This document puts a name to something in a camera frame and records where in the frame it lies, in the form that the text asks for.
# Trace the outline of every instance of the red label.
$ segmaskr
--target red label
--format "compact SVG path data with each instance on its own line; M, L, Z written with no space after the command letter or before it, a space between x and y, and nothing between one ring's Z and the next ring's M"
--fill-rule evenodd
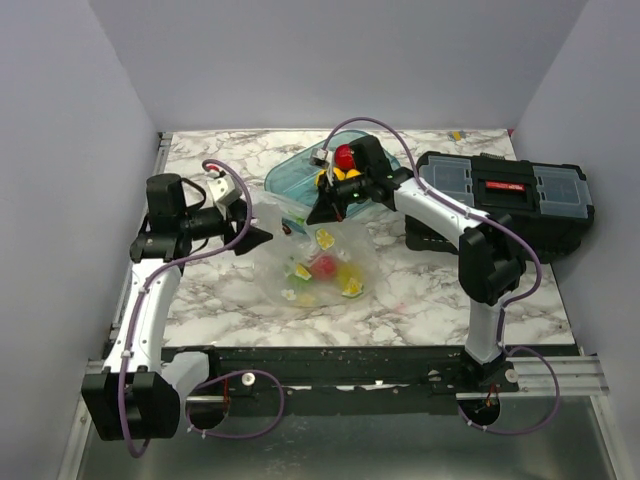
M495 188L496 190L517 190L524 192L524 185L521 183L504 183L504 182L485 182L487 188Z

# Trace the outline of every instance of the white marble tabletop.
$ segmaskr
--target white marble tabletop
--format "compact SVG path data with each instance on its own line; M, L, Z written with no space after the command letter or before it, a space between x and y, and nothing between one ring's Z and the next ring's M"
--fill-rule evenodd
M388 133L369 130L407 164ZM165 171L203 183L200 164L217 158L247 183L261 187L266 174L295 153L323 140L325 130L203 131L174 134ZM505 130L466 131L454 140L446 131L401 132L415 158L428 151L515 159ZM195 194L188 192L194 202ZM376 205L362 212L380 258L375 291L349 305L315 309L269 304L253 280L252 255L224 253L189 264L171 305L164 342L171 346L364 346L457 345L468 331L469 301L457 280L457 257L413 252L404 245L404 218ZM210 242L209 249L220 245ZM533 265L521 281L528 288ZM540 290L507 310L506 342L573 343L551 268Z

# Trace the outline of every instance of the white wall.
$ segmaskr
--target white wall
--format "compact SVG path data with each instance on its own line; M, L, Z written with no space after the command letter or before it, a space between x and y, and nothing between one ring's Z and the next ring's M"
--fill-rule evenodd
M90 0L160 129L513 127L586 0Z
M157 135L86 0L0 15L0 478L56 478Z
M640 2L590 0L516 128L519 158L577 163L596 224L554 265L578 341L598 352L640 474Z

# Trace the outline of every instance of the red ball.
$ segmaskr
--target red ball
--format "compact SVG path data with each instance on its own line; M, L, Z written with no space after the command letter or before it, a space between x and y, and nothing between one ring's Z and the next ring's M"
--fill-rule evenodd
M349 145L340 145L338 148L336 148L336 153L333 157L333 163L336 165L336 167L345 172L356 168L356 162L353 159L351 147Z
M309 266L309 273L318 280L331 280L338 271L338 264L331 255L320 255Z

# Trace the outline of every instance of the screw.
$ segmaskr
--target screw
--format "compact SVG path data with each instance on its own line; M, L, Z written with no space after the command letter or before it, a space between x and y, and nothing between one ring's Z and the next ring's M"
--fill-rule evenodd
M256 376L253 373L247 372L244 375L242 375L242 384L245 387L250 387L254 383L256 383Z
M504 372L504 378L507 379L509 383L516 383L518 381L518 372L516 372L513 368L510 368L506 372Z

